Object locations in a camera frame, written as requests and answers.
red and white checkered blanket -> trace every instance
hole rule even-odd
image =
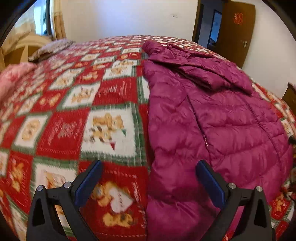
[[[104,172],[81,210],[92,231],[100,240],[146,239],[146,184],[153,161],[147,133],[149,89],[141,68],[147,58],[141,46],[147,39],[222,58],[170,37],[123,36],[74,44],[38,64],[5,100],[0,110],[0,209],[21,241],[26,240],[36,187],[73,181],[95,159],[104,162]],[[296,133],[289,107],[256,83],[253,87],[274,106],[287,132]],[[280,236],[294,203],[279,192],[270,210]],[[59,206],[57,213],[75,240]]]

down jacket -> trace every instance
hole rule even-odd
[[[262,186],[269,202],[292,168],[292,146],[276,114],[234,63],[153,40],[143,49],[150,56],[144,74],[155,154],[148,240],[200,240],[219,209],[197,181],[197,162],[206,160],[238,187]]]

blue gripper pad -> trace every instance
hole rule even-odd
[[[225,205],[225,193],[213,177],[215,172],[212,169],[209,170],[204,162],[202,160],[197,163],[195,167],[196,176],[209,194],[214,206],[222,209]]]
[[[94,187],[98,183],[98,180],[100,180],[102,172],[103,164],[101,161],[98,161],[76,190],[74,201],[75,206],[83,207],[86,204],[89,196],[94,190]]]

metal screw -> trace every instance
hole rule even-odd
[[[263,191],[263,188],[260,187],[260,186],[257,186],[256,189],[257,189],[258,192],[262,192]]]
[[[228,186],[231,188],[231,189],[235,189],[236,188],[236,185],[234,183],[229,183]]]
[[[37,187],[37,191],[42,191],[42,190],[43,190],[43,186],[42,185],[40,185],[40,186]]]
[[[71,182],[66,182],[66,183],[64,183],[63,186],[64,186],[64,188],[69,188],[71,186],[71,184],[72,184]]]

jacket zipper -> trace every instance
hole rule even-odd
[[[197,123],[197,125],[198,125],[198,128],[200,129],[200,132],[202,133],[202,137],[203,137],[203,139],[204,139],[204,141],[205,141],[205,145],[206,145],[206,147],[207,147],[207,151],[209,152],[209,150],[208,150],[208,146],[209,146],[209,145],[208,145],[208,143],[207,143],[207,137],[205,136],[205,133],[204,133],[202,127],[200,126],[200,123],[199,123],[199,121],[198,121],[198,119],[197,119],[197,116],[196,116],[195,110],[194,110],[194,108],[193,108],[193,105],[192,105],[192,103],[191,103],[191,101],[190,101],[188,95],[186,95],[186,97],[187,97],[187,100],[188,100],[188,102],[189,102],[189,104],[190,104],[190,106],[191,106],[191,108],[192,108],[192,111],[193,111],[193,114],[194,114],[194,116],[195,116],[195,120],[196,120],[196,123]]]

